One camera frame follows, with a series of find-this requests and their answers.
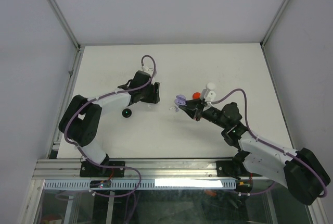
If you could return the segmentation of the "purple earbud charging case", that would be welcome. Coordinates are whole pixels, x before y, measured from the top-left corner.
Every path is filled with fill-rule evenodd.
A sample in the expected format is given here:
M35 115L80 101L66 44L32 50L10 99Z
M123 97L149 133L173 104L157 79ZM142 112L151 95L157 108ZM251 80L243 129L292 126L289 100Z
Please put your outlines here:
M176 96L174 103L176 106L184 106L186 105L186 97L182 94Z

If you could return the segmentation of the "red earbud charging case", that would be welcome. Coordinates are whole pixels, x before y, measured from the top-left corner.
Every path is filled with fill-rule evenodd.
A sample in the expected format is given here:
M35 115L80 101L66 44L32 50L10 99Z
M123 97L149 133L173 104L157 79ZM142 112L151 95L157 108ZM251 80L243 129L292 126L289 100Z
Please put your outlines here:
M193 99L198 99L198 98L200 98L200 95L201 95L200 92L195 92L195 93L193 94Z

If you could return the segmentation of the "black earbud charging case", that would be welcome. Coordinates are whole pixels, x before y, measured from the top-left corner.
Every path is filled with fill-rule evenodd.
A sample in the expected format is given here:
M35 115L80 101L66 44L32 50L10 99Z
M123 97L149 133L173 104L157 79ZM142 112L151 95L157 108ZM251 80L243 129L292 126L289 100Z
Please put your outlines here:
M132 115L132 111L129 108L123 109L122 116L124 118L129 118L129 117L131 117L131 115Z

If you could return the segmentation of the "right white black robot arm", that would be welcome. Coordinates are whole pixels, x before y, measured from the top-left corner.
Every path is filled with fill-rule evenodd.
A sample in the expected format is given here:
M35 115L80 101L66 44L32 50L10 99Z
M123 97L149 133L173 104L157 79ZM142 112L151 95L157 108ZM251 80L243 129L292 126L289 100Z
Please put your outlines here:
M255 135L242 124L235 102L222 109L209 106L199 98L186 100L181 95L174 102L191 119L204 119L223 129L224 141L238 150L230 176L238 178L249 172L267 177L287 188L304 205L311 205L326 195L331 179L314 153L307 148L298 151L283 147Z

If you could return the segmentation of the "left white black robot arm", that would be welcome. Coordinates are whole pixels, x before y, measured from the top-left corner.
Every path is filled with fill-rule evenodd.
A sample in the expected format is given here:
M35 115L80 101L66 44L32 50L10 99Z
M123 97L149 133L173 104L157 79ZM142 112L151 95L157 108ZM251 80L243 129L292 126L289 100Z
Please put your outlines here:
M150 74L137 71L134 78L118 86L109 96L86 98L76 95L62 116L58 129L92 162L91 171L104 176L109 170L109 156L95 140L101 117L117 111L128 118L132 114L129 107L133 104L159 103L159 89L160 83L154 82Z

